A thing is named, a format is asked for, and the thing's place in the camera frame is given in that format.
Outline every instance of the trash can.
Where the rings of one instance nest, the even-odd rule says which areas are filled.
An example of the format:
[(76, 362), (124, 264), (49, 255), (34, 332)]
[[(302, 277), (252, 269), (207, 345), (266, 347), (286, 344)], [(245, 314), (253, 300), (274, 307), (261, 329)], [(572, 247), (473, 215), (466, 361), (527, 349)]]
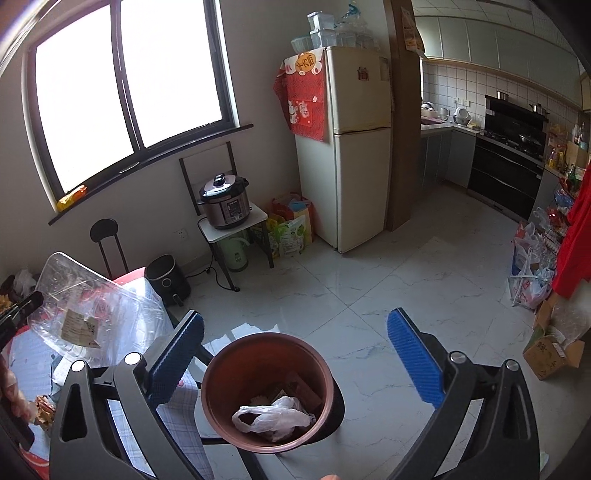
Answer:
[[(256, 433), (242, 433), (232, 415), (270, 386), (282, 384), (295, 372), (321, 399), (308, 431), (277, 443)], [(299, 338), (284, 333), (256, 333), (224, 347), (207, 366), (202, 385), (205, 416), (220, 437), (254, 453), (281, 453), (316, 443), (332, 434), (345, 416), (345, 403), (320, 354)]]

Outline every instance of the person's hand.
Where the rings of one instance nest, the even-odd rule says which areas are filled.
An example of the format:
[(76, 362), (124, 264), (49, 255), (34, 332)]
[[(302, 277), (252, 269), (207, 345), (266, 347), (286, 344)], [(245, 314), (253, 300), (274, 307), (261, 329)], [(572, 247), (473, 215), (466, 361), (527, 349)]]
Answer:
[(12, 414), (25, 421), (30, 421), (32, 412), (25, 395), (18, 389), (17, 378), (8, 369), (5, 358), (0, 355), (0, 398), (6, 396), (11, 403)]

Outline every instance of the windowsill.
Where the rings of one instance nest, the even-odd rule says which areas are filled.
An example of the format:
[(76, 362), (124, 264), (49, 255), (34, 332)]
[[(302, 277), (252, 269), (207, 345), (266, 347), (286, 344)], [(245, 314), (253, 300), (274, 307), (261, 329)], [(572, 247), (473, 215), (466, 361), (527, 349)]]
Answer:
[(92, 197), (96, 193), (101, 192), (102, 190), (104, 190), (108, 186), (113, 185), (116, 181), (119, 181), (119, 180), (125, 178), (127, 175), (131, 175), (132, 173), (134, 173), (138, 170), (141, 170), (142, 168), (147, 167), (148, 165), (151, 165), (152, 163), (156, 163), (158, 160), (163, 160), (164, 158), (167, 158), (167, 157), (170, 157), (171, 155), (180, 153), (183, 150), (186, 150), (188, 148), (204, 144), (204, 143), (209, 142), (211, 140), (216, 140), (218, 138), (225, 137), (226, 135), (230, 135), (230, 134), (233, 134), (236, 132), (241, 132), (243, 130), (248, 130), (252, 127), (254, 127), (253, 124), (247, 124), (247, 125), (243, 125), (241, 127), (228, 128), (228, 129), (223, 130), (221, 132), (216, 132), (214, 134), (210, 134), (205, 137), (198, 138), (196, 140), (188, 141), (188, 142), (184, 143), (183, 145), (179, 145), (178, 147), (173, 147), (170, 150), (159, 153), (158, 155), (155, 155), (152, 158), (144, 160), (143, 162), (140, 162), (139, 164), (137, 164), (135, 167), (130, 168), (129, 170), (124, 171), (123, 173), (119, 173), (116, 177), (109, 179), (108, 181), (102, 183), (98, 187), (96, 187), (92, 190), (88, 190), (86, 192), (86, 195), (83, 196), (80, 200), (78, 200), (74, 205), (71, 205), (66, 210), (59, 212), (58, 214), (55, 215), (55, 217), (53, 217), (51, 220), (49, 220), (49, 225), (53, 225), (61, 217), (63, 217), (65, 214), (67, 214), (70, 210), (73, 210), (78, 205), (80, 205), (81, 203), (84, 203), (85, 201), (87, 201), (87, 199), (89, 199), (90, 197)]

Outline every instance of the kitchen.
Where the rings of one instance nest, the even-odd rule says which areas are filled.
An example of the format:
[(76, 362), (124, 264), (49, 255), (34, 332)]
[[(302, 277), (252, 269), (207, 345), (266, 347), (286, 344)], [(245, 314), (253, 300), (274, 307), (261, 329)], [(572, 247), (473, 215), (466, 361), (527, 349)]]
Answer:
[(502, 3), (413, 1), (426, 51), (418, 182), (424, 195), (447, 180), (533, 220), (588, 163), (589, 78), (535, 5)]

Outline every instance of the window frame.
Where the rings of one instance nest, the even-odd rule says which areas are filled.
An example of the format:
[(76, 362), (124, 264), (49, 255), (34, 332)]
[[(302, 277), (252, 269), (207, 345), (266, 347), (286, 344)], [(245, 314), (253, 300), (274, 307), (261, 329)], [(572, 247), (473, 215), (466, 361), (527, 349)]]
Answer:
[[(97, 3), (77, 12), (71, 17), (68, 17), (68, 19), (65, 21), (48, 30), (45, 34), (36, 39), (28, 48), (26, 88), (28, 96), (28, 113), (31, 121), (31, 132), (35, 146), (37, 148), (41, 166), (43, 167), (49, 187), (56, 201), (61, 199), (65, 194), (75, 190), (82, 184), (87, 187), (89, 192), (101, 189), (101, 187), (116, 181), (118, 177), (123, 178), (132, 171), (136, 169), (139, 170), (143, 166), (152, 163), (155, 160), (161, 159), (163, 154), (166, 152), (178, 150), (184, 145), (190, 146), (200, 139), (211, 137), (217, 133), (237, 127), (233, 119), (228, 80), (226, 78), (222, 49), (220, 46), (220, 34), (217, 25), (214, 0), (202, 0), (206, 17), (209, 51), (212, 59), (222, 119), (212, 124), (203, 125), (201, 127), (181, 132), (149, 147), (144, 145), (141, 138), (141, 133), (139, 131), (137, 118), (135, 116), (125, 70), (125, 55), (123, 52), (121, 37), (122, 1), (125, 0), (100, 0)], [(110, 7), (113, 69), (115, 71), (119, 103), (121, 104), (125, 126), (127, 128), (127, 133), (134, 152), (131, 155), (114, 162), (89, 179), (86, 179), (77, 186), (74, 186), (74, 188), (65, 191), (53, 165), (43, 130), (43, 123), (41, 121), (41, 113), (39, 110), (37, 98), (37, 47), (60, 30), (66, 28), (68, 25), (103, 7)]]

